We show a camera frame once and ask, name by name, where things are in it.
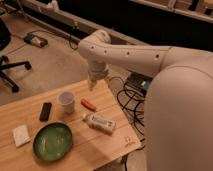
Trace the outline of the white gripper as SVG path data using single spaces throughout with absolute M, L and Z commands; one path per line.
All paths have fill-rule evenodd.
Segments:
M 91 80 L 88 80 L 88 88 L 93 91 L 95 84 L 103 81 L 108 75 L 108 68 L 104 62 L 89 61 L 88 62 L 88 75 Z

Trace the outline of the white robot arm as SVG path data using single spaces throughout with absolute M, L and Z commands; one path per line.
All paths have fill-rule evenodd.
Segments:
M 108 63 L 151 79 L 145 97 L 147 171 L 213 171 L 213 52 L 175 46 L 115 45 L 97 30 L 78 44 L 89 80 Z

